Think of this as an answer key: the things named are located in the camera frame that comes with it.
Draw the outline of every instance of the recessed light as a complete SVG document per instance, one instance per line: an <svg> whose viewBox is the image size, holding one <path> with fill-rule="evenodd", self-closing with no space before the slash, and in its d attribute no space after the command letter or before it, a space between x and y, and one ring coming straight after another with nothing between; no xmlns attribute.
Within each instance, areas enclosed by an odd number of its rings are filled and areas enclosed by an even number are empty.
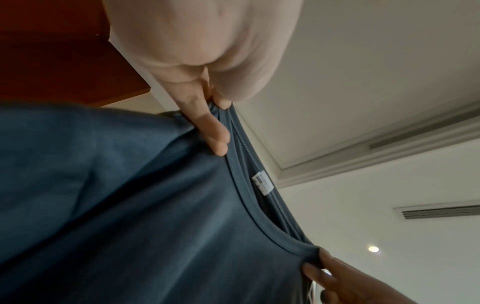
<svg viewBox="0 0 480 304"><path fill-rule="evenodd" d="M380 252L380 248L378 248L377 246L370 246L368 250L374 253Z"/></svg>

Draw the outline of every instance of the care label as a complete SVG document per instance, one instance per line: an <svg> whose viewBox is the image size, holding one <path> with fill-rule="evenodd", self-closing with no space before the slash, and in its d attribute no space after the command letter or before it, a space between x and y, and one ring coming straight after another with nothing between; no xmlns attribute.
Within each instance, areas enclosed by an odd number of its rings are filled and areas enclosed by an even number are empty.
<svg viewBox="0 0 480 304"><path fill-rule="evenodd" d="M269 194L275 188L270 181L269 176L263 170L255 174L251 179L264 196Z"/></svg>

